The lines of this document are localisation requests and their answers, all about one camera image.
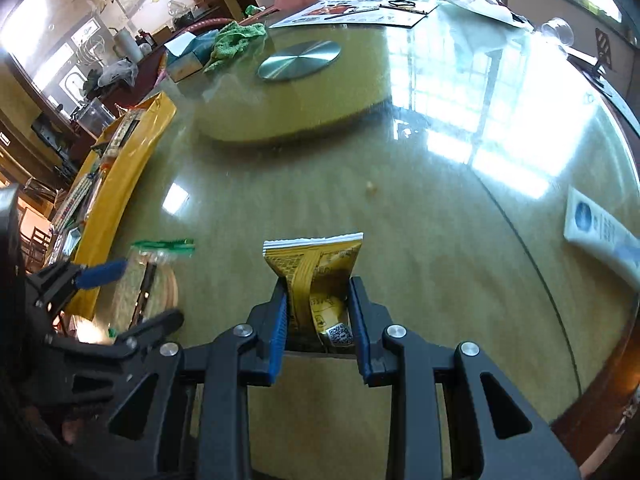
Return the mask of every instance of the green towel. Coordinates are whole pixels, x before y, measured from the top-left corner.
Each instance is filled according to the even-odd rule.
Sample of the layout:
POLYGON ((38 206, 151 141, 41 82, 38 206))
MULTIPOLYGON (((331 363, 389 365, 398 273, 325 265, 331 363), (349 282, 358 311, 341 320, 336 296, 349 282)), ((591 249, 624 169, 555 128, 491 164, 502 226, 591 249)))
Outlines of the green towel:
POLYGON ((220 30, 220 33, 217 35, 211 58, 206 67, 204 67, 204 72, 214 70, 238 52, 243 52, 247 45, 249 45, 251 38, 257 38, 258 36, 264 36, 266 34, 267 31, 261 23, 254 23, 253 25, 247 26, 238 25, 236 22, 229 23, 225 28, 220 30))

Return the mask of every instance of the yellow wall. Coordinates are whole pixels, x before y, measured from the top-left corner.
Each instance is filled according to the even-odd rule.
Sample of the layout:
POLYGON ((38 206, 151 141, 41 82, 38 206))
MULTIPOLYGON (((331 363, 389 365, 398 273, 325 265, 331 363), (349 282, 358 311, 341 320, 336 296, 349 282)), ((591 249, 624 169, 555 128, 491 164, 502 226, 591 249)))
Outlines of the yellow wall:
POLYGON ((0 110, 23 134, 25 145, 34 155, 46 164, 60 164, 56 152, 48 148, 31 129, 31 123, 40 114, 40 109, 16 81, 4 60, 0 60, 0 110))

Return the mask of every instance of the qr code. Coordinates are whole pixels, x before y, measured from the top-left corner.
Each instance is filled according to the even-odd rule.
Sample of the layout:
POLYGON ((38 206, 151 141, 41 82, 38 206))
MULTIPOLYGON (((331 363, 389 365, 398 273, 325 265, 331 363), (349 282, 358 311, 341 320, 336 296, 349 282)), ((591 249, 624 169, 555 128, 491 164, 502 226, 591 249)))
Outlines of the qr code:
POLYGON ((344 323, 338 323, 326 331, 329 341, 334 346, 350 346, 353 344, 351 329, 344 323))

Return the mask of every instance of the silver metal disc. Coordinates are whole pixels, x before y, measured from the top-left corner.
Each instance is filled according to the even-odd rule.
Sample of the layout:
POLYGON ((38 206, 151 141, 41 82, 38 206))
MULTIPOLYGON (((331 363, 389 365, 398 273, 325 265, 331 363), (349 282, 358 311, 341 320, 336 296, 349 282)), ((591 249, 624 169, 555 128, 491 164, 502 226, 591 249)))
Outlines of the silver metal disc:
POLYGON ((335 41, 307 41, 272 54, 260 65, 258 76, 286 81, 312 74, 329 65, 340 54, 335 41))

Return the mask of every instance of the glass table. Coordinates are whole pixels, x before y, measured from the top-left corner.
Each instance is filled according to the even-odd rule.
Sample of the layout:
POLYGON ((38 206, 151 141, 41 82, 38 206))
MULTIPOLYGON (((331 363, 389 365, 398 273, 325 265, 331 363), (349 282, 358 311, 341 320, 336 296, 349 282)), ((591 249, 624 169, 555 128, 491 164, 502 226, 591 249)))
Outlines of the glass table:
MULTIPOLYGON (((194 238, 175 269, 184 346, 270 298, 264 240, 359 231, 354 274, 371 300, 430 342, 477 342, 549 421, 634 313, 632 289, 562 231, 569 186, 640 231, 635 165, 599 94, 537 36, 448 5, 412 29, 271 28, 224 68, 159 90, 177 114, 111 256, 141 238, 194 238), (340 56, 298 80, 255 75, 311 40, 336 41, 340 56)), ((254 467, 383 478, 389 400, 354 360, 287 356, 273 388, 250 391, 254 467)))

